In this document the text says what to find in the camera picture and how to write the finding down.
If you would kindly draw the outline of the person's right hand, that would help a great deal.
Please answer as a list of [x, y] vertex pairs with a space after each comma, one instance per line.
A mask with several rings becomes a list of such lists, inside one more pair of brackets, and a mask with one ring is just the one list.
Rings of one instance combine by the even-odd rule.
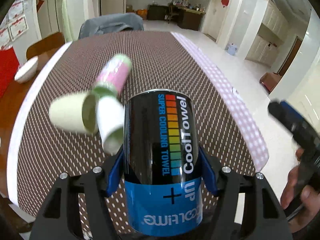
[[[287, 184], [282, 192], [280, 203], [286, 209], [294, 199], [294, 189], [298, 181], [299, 165], [295, 166], [288, 174]], [[304, 187], [300, 200], [304, 208], [289, 222], [292, 233], [306, 227], [319, 212], [319, 193], [307, 185]]]

